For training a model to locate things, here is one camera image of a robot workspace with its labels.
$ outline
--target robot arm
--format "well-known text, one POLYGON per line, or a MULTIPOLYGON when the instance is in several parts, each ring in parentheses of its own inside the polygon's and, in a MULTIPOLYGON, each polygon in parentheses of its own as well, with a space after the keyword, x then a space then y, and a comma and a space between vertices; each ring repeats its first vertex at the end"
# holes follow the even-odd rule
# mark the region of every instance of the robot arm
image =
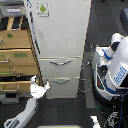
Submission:
POLYGON ((8 119, 4 123, 4 128, 24 128, 29 120, 32 118, 32 116, 35 114, 38 107, 37 99, 43 97, 45 92, 50 88, 48 81, 45 87, 38 86, 35 81, 36 76, 31 78, 30 92, 33 98, 30 98, 27 101, 26 108, 23 112, 21 112, 12 119, 8 119))

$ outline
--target wooden panel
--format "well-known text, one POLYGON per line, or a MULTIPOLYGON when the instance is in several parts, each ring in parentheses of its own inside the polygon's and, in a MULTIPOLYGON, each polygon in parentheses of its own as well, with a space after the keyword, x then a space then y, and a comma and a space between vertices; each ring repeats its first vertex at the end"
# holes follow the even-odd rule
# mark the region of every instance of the wooden panel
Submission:
POLYGON ((38 74, 37 67, 36 65, 0 67, 0 76, 17 76, 18 74, 36 75, 38 74))
POLYGON ((0 50, 0 66, 35 65, 31 49, 0 50))
POLYGON ((31 81, 0 82, 0 93, 3 92, 30 92, 31 81))
POLYGON ((31 48, 27 30, 0 31, 0 49, 4 48, 31 48))

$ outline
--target wooden drawer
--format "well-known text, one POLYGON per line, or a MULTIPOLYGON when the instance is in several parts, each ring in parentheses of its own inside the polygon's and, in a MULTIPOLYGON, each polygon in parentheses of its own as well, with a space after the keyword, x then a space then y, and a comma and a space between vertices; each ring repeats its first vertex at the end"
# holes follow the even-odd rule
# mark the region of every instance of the wooden drawer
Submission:
POLYGON ((0 50, 0 66, 35 65, 31 49, 0 50))
POLYGON ((80 69, 82 65, 81 58, 38 59, 38 62, 43 78, 80 76, 80 69))
POLYGON ((0 82, 0 93, 30 92, 31 81, 0 82))
POLYGON ((27 30, 0 31, 0 49, 31 48, 27 30))
POLYGON ((78 92, 78 78, 48 79, 50 89, 46 92, 48 99, 53 98, 76 98, 78 92))
POLYGON ((0 76, 17 76, 17 75, 36 75, 38 74, 36 65, 0 67, 0 76))

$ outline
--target storage unit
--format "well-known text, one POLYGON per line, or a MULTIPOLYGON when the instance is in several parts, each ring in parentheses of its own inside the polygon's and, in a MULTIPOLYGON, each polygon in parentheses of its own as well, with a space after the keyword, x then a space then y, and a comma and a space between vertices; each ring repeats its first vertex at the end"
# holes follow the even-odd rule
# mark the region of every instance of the storage unit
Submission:
POLYGON ((0 22, 2 26, 6 21, 6 27, 0 27, 0 93, 28 94, 31 77, 40 75, 30 31, 28 26, 23 27, 25 17, 18 18, 18 28, 15 30, 12 28, 17 18, 5 19, 0 22))
POLYGON ((46 95, 76 98, 91 0, 24 0, 46 95))

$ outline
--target metal handle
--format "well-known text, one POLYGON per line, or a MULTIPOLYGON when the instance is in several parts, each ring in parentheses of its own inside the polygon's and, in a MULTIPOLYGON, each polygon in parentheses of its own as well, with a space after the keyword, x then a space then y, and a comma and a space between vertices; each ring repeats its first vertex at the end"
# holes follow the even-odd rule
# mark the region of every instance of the metal handle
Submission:
POLYGON ((4 87, 4 85, 1 86, 1 90, 0 90, 1 92, 17 92, 20 89, 19 85, 16 90, 3 90, 3 87, 4 87))
POLYGON ((70 81, 70 79, 65 79, 64 81, 56 81, 56 80, 52 80, 52 82, 55 82, 57 84, 65 84, 66 82, 70 81))
POLYGON ((55 64, 55 65, 65 65, 65 64, 68 64, 70 62, 71 62, 71 60, 68 60, 68 61, 62 62, 62 63, 57 63, 57 62, 50 61, 50 63, 55 64))
POLYGON ((7 58, 7 60, 5 61, 0 61, 0 63, 8 63, 9 59, 7 58))
POLYGON ((14 70, 14 72, 3 72, 3 73, 0 72, 0 75, 12 75, 15 73, 16 73, 16 70, 14 70))

